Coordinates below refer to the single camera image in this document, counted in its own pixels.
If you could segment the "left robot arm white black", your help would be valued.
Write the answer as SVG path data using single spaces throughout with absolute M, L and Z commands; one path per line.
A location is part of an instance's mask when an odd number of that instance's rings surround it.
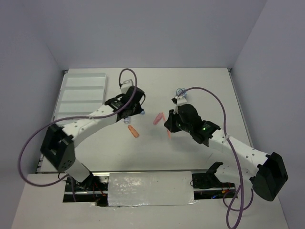
M 131 86 L 125 93 L 107 100 L 88 118 L 72 123 L 48 127 L 41 145 L 42 154 L 60 173 L 70 175 L 82 190 L 90 189 L 96 182 L 92 172 L 76 159 L 75 148 L 99 130 L 129 116 L 140 114 L 140 101 L 145 98 L 140 88 Z

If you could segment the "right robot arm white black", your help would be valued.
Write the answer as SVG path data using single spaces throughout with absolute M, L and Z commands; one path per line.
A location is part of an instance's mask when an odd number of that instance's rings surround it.
M 164 124 L 171 133 L 185 131 L 206 147 L 221 153 L 236 152 L 240 167 L 250 173 L 248 181 L 254 192 L 264 200 L 275 199 L 288 180 L 283 158 L 278 153 L 258 151 L 226 135 L 220 126 L 201 119 L 195 107 L 182 97 L 174 98 L 173 103 L 175 108 L 169 111 Z

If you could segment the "orange highlighter pen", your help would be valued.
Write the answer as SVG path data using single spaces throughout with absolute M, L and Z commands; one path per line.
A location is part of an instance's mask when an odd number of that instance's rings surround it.
M 168 138 L 171 139 L 171 133 L 170 133 L 170 131 L 169 131 L 169 130 L 166 130 L 166 132 L 167 132 Z

